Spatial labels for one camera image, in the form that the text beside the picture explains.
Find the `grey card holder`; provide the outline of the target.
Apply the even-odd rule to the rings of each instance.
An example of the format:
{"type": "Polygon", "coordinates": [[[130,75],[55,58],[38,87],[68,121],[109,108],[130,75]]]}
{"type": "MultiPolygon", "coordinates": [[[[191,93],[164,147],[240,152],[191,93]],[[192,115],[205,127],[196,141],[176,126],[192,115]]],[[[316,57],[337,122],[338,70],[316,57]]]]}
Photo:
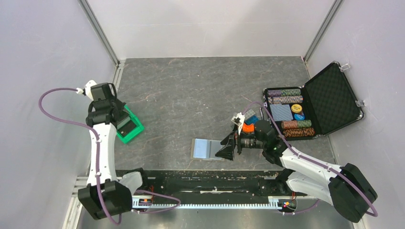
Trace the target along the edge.
{"type": "Polygon", "coordinates": [[[191,159],[206,161],[224,161],[215,154],[223,147],[219,140],[193,138],[191,144],[191,159]]]}

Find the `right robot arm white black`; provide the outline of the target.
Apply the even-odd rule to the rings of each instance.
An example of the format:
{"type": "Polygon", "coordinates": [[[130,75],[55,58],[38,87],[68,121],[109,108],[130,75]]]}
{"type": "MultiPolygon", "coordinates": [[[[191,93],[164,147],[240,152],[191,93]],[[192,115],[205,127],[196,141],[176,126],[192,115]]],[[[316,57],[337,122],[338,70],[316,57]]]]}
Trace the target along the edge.
{"type": "Polygon", "coordinates": [[[373,203],[378,195],[357,166],[331,164],[302,153],[286,143],[268,121],[259,120],[249,128],[234,125],[221,145],[216,157],[232,161],[242,149],[255,148],[262,150],[266,161],[283,167],[276,178],[276,189],[282,195],[313,196],[354,223],[365,214],[377,216],[373,203]]]}

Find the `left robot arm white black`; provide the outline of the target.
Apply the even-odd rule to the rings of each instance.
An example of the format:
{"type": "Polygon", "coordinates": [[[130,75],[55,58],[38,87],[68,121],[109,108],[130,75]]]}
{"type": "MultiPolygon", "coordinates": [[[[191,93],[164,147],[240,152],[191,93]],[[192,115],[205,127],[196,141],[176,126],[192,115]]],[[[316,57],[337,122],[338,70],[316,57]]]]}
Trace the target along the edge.
{"type": "Polygon", "coordinates": [[[132,195],[149,191],[150,181],[136,169],[118,179],[115,169],[115,139],[129,143],[144,126],[117,97],[112,83],[90,80],[83,94],[91,103],[86,117],[91,137],[91,163],[86,187],[78,190],[78,199],[90,216],[104,219],[132,209],[132,195]]]}

